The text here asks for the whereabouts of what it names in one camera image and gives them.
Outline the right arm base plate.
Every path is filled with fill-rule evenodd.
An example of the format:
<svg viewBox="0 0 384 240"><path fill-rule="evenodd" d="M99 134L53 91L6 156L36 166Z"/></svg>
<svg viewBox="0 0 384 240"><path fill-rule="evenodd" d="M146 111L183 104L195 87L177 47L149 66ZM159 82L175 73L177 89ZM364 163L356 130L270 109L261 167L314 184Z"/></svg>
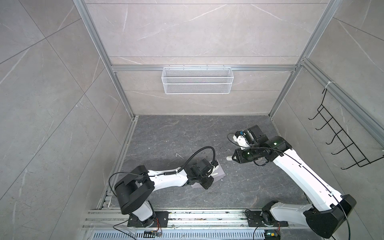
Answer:
<svg viewBox="0 0 384 240"><path fill-rule="evenodd" d="M269 219L263 211L245 210L244 214L249 227L260 227L269 224Z"/></svg>

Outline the grey purple envelope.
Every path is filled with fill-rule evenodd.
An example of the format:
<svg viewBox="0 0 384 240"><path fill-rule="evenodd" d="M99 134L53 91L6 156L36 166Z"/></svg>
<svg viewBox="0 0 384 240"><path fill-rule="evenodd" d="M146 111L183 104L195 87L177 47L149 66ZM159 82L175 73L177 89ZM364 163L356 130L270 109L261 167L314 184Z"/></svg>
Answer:
<svg viewBox="0 0 384 240"><path fill-rule="evenodd" d="M211 175L213 178L214 178L214 181L213 183L216 183L217 181L221 180L222 178L224 178L226 176L226 174L224 173L224 170L222 168L222 166L219 164L217 167L215 167L212 175ZM192 188L193 189L204 189L203 186L199 183L195 183L192 185Z"/></svg>

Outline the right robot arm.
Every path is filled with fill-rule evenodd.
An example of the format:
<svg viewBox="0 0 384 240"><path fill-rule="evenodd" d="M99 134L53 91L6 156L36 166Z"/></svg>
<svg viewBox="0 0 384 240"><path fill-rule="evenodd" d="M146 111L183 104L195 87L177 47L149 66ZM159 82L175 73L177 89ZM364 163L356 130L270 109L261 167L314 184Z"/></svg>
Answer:
<svg viewBox="0 0 384 240"><path fill-rule="evenodd" d="M232 160L243 164L264 158L282 169L305 193L309 204L268 203L262 211L266 222L291 222L308 226L318 236L329 239L343 224L356 206L351 195L342 195L319 177L282 137L268 139L246 137L240 131L233 135L233 144L238 146Z"/></svg>

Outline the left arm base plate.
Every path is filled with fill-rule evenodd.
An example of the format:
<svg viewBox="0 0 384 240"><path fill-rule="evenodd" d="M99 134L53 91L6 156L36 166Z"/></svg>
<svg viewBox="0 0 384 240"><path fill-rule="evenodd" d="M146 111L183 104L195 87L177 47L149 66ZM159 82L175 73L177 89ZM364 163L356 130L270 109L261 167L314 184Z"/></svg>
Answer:
<svg viewBox="0 0 384 240"><path fill-rule="evenodd" d="M135 228L157 228L160 226L161 228L165 228L168 226L169 221L169 212L167 211L156 211L153 213L151 217L149 217L145 221L140 221L140 219L135 216L131 215L127 227L135 227Z"/></svg>

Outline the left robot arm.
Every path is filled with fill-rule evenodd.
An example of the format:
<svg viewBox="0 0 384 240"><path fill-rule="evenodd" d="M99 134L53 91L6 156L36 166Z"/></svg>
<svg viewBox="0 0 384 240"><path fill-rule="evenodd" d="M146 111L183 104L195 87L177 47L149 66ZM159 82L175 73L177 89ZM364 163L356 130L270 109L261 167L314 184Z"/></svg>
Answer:
<svg viewBox="0 0 384 240"><path fill-rule="evenodd" d="M151 193L194 184L207 190L214 182L213 175L218 166L218 163L210 163L205 159L168 171L152 171L145 166L138 166L114 186L121 213L132 215L142 223L152 221L156 214L148 201Z"/></svg>

